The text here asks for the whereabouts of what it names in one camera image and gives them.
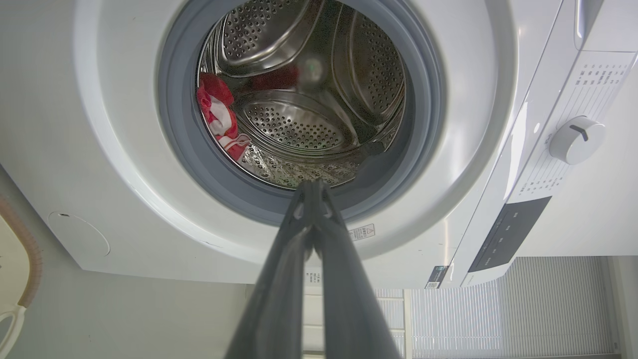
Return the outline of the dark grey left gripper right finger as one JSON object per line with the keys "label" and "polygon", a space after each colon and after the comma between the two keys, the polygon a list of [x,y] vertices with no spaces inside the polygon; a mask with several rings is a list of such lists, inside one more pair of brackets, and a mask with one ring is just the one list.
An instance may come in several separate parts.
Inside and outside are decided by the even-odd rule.
{"label": "dark grey left gripper right finger", "polygon": [[329,186],[314,181],[312,200],[314,248],[322,261],[326,357],[400,358]]}

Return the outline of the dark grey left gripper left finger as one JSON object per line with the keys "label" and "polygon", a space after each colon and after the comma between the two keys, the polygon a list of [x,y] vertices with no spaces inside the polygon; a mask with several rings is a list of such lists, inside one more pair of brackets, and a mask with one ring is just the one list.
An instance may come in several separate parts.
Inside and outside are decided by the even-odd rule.
{"label": "dark grey left gripper left finger", "polygon": [[313,251],[306,202],[312,183],[295,191],[244,309],[227,359],[302,357],[305,263]]}

